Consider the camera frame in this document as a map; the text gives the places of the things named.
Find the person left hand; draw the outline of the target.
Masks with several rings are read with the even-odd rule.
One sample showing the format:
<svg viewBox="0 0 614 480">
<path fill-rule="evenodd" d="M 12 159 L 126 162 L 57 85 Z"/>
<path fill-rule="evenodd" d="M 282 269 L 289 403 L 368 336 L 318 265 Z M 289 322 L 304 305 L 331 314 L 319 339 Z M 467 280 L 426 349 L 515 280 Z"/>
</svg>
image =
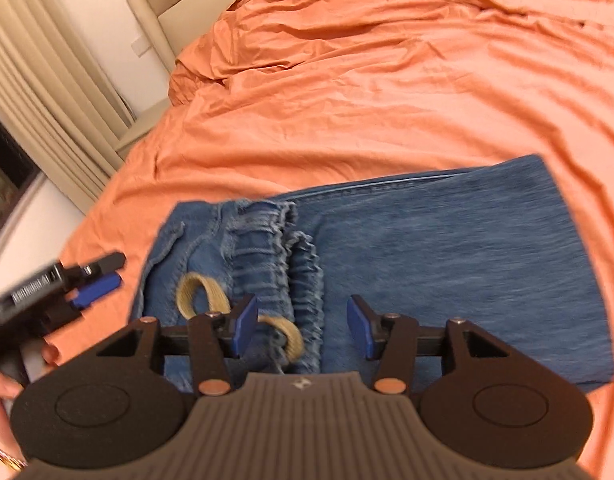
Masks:
<svg viewBox="0 0 614 480">
<path fill-rule="evenodd" d="M 23 387 L 12 378 L 0 372 L 0 479 L 12 479 L 19 471 L 17 466 L 24 463 L 24 456 L 13 435 L 10 418 L 4 404 L 14 401 Z"/>
</svg>

